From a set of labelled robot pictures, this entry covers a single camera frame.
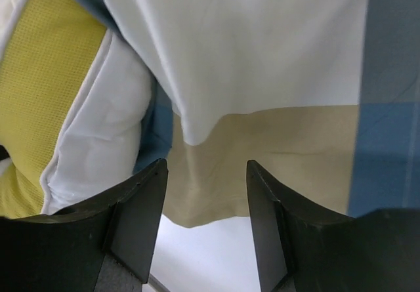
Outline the blue beige patchwork pillowcase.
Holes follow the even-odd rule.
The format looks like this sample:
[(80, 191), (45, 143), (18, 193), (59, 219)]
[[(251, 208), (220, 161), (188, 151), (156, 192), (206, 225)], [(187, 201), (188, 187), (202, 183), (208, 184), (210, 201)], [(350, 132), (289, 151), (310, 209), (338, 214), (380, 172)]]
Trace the blue beige patchwork pillowcase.
[(245, 162), (353, 217), (419, 206), (419, 0), (76, 0), (107, 27), (44, 212), (169, 166), (165, 215), (248, 214)]

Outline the cream quilted pillow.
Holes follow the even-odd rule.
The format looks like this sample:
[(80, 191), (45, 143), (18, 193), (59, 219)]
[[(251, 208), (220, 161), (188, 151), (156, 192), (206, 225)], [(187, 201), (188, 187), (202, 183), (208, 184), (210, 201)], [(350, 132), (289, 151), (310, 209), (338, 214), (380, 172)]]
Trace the cream quilted pillow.
[(152, 87), (76, 0), (1, 0), (1, 215), (51, 215), (128, 179)]

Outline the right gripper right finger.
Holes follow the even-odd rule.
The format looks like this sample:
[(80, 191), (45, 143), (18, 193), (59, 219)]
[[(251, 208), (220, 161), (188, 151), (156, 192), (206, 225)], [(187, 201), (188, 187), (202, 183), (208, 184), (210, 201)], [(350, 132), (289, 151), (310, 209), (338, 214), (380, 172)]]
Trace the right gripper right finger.
[(352, 218), (247, 162), (247, 197), (262, 291), (418, 291), (419, 211)]

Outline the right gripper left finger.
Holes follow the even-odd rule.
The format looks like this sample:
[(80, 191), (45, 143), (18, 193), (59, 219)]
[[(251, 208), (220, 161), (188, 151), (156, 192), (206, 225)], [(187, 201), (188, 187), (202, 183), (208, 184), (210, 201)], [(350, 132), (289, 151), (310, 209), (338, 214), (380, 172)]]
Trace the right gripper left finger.
[(53, 215), (1, 218), (2, 291), (141, 291), (148, 282), (167, 162)]

